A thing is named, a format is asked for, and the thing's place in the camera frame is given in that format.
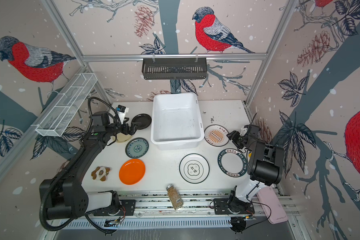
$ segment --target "white plastic bin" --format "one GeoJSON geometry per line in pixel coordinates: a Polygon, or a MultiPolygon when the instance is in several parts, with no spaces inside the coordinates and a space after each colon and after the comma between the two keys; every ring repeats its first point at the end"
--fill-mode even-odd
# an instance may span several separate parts
{"type": "Polygon", "coordinates": [[[194,148],[204,139],[202,116],[194,93],[154,98],[151,141],[160,150],[194,148]]]}

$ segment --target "white plate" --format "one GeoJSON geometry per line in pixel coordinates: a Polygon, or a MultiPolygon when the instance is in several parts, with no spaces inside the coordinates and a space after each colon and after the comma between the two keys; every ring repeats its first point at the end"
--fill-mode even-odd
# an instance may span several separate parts
{"type": "Polygon", "coordinates": [[[221,147],[226,145],[229,142],[228,137],[226,136],[228,131],[220,125],[211,125],[208,126],[204,131],[204,138],[207,143],[215,147],[221,147]]]}
{"type": "Polygon", "coordinates": [[[241,177],[247,172],[247,160],[244,154],[236,149],[228,148],[220,152],[217,164],[221,171],[231,177],[241,177]]]}
{"type": "Polygon", "coordinates": [[[187,182],[201,183],[209,174],[209,164],[203,156],[192,153],[183,157],[179,170],[187,182]]]}

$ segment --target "table surface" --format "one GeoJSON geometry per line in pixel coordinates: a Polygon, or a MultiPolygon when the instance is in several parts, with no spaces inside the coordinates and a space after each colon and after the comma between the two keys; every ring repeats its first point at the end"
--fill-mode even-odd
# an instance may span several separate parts
{"type": "MultiPolygon", "coordinates": [[[[123,105],[129,108],[126,117],[132,119],[140,113],[152,115],[153,102],[129,102],[114,103],[113,105],[123,105]]],[[[202,115],[203,127],[218,124],[225,127],[229,132],[240,131],[240,128],[249,124],[248,117],[240,100],[226,101],[199,101],[202,115]]],[[[148,152],[140,158],[145,164],[145,175],[134,185],[125,185],[119,179],[119,170],[122,164],[130,158],[125,154],[125,147],[129,141],[123,143],[115,142],[107,146],[94,159],[82,181],[82,186],[86,192],[100,192],[116,190],[119,194],[166,194],[165,187],[173,184],[181,194],[198,193],[225,193],[229,192],[243,182],[242,177],[230,177],[223,173],[217,164],[217,156],[227,148],[236,147],[231,141],[225,146],[215,147],[208,144],[205,140],[199,146],[192,149],[160,151],[150,140],[151,127],[138,130],[131,138],[143,137],[149,143],[148,152]],[[205,181],[192,184],[185,181],[180,175],[179,164],[184,156],[197,153],[205,157],[210,166],[209,175],[205,181]],[[110,167],[111,171],[105,182],[93,180],[91,172],[97,166],[110,167]]]]}

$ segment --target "spice jar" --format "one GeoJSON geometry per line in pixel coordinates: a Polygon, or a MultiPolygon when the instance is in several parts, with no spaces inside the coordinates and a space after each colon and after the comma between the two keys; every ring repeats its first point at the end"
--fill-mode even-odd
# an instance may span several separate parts
{"type": "Polygon", "coordinates": [[[169,200],[171,200],[172,206],[175,210],[181,208],[183,206],[183,200],[180,198],[179,193],[177,192],[176,188],[173,184],[170,184],[166,187],[168,192],[169,200]]]}

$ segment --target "white mesh shelf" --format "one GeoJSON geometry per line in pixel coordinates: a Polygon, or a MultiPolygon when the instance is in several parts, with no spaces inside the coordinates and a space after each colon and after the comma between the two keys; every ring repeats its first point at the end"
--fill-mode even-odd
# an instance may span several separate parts
{"type": "Polygon", "coordinates": [[[71,87],[65,93],[58,94],[58,103],[42,120],[36,131],[42,136],[60,137],[96,82],[94,73],[76,74],[71,87]]]}

